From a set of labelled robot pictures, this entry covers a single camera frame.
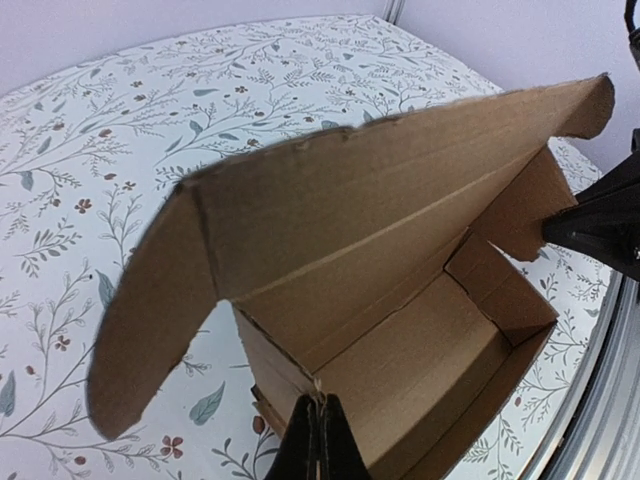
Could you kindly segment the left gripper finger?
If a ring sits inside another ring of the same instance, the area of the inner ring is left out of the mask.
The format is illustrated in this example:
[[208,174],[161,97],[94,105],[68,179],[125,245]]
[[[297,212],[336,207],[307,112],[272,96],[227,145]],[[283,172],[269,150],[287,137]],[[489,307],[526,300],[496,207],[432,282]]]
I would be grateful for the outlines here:
[[297,399],[265,479],[371,479],[337,395]]

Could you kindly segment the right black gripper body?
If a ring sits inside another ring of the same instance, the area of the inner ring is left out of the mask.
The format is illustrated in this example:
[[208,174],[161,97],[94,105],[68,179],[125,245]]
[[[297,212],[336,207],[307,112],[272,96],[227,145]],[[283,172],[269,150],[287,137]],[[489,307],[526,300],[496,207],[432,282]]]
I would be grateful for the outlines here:
[[631,134],[631,154],[593,187],[606,206],[621,217],[616,225],[616,270],[639,282],[639,128]]

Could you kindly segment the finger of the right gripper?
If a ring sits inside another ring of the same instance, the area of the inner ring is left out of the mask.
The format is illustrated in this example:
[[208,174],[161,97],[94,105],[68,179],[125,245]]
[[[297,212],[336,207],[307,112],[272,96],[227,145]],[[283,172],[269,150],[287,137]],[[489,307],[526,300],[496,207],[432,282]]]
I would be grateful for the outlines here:
[[546,242],[639,244],[639,152],[576,196],[578,204],[543,222]]

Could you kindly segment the brown cardboard paper box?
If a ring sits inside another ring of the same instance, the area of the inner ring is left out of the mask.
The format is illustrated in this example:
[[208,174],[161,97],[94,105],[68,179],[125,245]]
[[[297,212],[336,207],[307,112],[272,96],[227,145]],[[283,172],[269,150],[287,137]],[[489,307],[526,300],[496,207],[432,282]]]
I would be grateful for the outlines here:
[[230,303],[256,406],[281,436],[339,397],[371,479],[440,479],[550,337],[516,269],[576,203],[548,148],[590,139],[605,75],[469,98],[234,156],[181,180],[110,300],[87,378],[94,427],[136,424]]

